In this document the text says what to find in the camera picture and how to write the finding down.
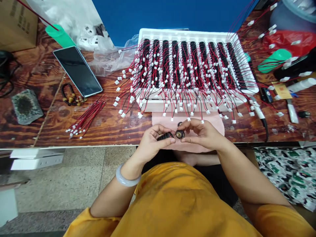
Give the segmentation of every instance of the wooden table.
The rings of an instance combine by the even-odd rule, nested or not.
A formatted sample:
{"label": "wooden table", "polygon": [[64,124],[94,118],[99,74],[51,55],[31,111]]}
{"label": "wooden table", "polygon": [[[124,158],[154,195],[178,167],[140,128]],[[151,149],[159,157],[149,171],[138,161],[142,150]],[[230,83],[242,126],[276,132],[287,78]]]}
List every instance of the wooden table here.
{"label": "wooden table", "polygon": [[[256,30],[266,29],[265,24],[256,26]],[[247,48],[248,41],[242,42]],[[259,47],[260,42],[251,48]],[[137,108],[133,108],[125,118],[118,114],[118,108],[112,104],[117,96],[114,81],[121,72],[115,72],[107,77],[98,77],[109,103],[93,121],[84,139],[78,137],[69,139],[65,130],[73,124],[83,113],[89,103],[96,100],[99,95],[88,98],[82,107],[69,107],[62,101],[60,86],[71,82],[64,70],[55,59],[52,51],[60,46],[44,31],[39,24],[38,46],[34,49],[15,53],[18,61],[23,65],[16,71],[13,82],[15,90],[10,96],[26,88],[34,90],[44,112],[44,116],[22,126],[17,123],[10,96],[0,99],[0,148],[49,147],[49,146],[91,146],[91,145],[137,145],[143,132],[151,126],[151,113],[144,113],[141,119],[137,118]],[[92,52],[84,52],[87,61],[93,60]],[[262,74],[256,72],[261,82],[275,80],[272,73]],[[312,119],[316,120],[316,87],[298,92],[299,98],[293,99],[297,111],[309,111]],[[270,108],[261,106],[269,126],[269,141],[314,141],[315,123],[311,119],[300,119],[299,124],[290,122],[287,105],[284,100],[274,102],[277,110],[283,112],[283,117],[275,115]],[[231,120],[223,120],[225,136],[232,142],[262,142],[265,140],[265,129],[261,121],[250,117],[245,106],[238,110],[244,115],[236,117],[237,124],[232,125]]]}

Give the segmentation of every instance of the left hand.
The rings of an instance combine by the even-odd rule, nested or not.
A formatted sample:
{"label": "left hand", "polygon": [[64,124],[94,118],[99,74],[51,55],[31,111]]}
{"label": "left hand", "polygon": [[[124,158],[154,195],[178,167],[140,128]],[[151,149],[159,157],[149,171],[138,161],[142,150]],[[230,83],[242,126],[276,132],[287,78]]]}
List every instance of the left hand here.
{"label": "left hand", "polygon": [[161,141],[157,141],[160,134],[165,134],[171,132],[175,135],[175,131],[165,128],[161,124],[156,124],[151,128],[147,129],[143,135],[141,143],[136,150],[136,157],[140,162],[148,162],[158,153],[160,149],[163,149],[173,143],[175,143],[174,138],[167,138]]}

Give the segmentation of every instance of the phone screen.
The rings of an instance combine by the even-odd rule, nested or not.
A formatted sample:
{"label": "phone screen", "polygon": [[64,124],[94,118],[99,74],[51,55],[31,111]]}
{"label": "phone screen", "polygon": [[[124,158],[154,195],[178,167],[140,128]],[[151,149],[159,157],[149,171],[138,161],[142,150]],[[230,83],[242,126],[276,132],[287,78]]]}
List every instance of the phone screen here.
{"label": "phone screen", "polygon": [[87,97],[102,91],[102,87],[76,47],[54,51],[54,55],[82,96]]}

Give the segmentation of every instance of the sleeve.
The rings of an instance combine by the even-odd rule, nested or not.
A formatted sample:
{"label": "sleeve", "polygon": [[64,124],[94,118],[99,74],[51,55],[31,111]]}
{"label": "sleeve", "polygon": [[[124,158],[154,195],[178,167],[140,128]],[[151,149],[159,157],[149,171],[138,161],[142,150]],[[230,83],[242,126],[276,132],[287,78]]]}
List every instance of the sleeve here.
{"label": "sleeve", "polygon": [[264,237],[316,236],[314,229],[298,212],[280,205],[261,206],[254,226]]}
{"label": "sleeve", "polygon": [[111,236],[121,218],[94,218],[90,208],[85,209],[69,226],[64,237]]}

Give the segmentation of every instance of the floor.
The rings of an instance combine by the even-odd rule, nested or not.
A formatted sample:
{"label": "floor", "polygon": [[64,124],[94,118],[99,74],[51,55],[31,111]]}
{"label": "floor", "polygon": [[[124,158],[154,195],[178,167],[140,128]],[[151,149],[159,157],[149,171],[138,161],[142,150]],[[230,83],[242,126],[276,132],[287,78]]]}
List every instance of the floor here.
{"label": "floor", "polygon": [[[135,149],[135,146],[69,148],[62,164],[14,171],[9,182],[21,177],[31,181],[16,189],[19,216],[0,228],[0,235],[67,230],[80,212],[91,206],[114,177],[117,167]],[[245,216],[239,203],[235,209]]]}

